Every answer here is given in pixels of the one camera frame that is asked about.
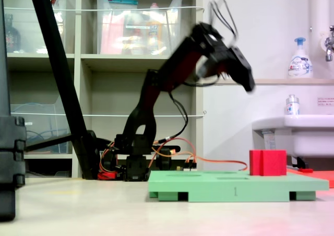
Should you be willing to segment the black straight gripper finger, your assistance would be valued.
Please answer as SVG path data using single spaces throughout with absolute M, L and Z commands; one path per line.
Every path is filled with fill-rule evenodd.
M 255 81 L 252 75 L 252 68 L 239 50 L 239 48 L 233 46 L 229 48 L 234 60 L 231 62 L 229 75 L 239 85 L 241 85 L 246 92 L 252 92 L 255 88 Z

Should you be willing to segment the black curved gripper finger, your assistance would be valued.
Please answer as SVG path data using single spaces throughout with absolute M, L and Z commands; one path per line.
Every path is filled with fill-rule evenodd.
M 249 70 L 246 67 L 229 67 L 226 66 L 223 70 L 236 83 L 243 86 L 245 90 L 249 90 Z

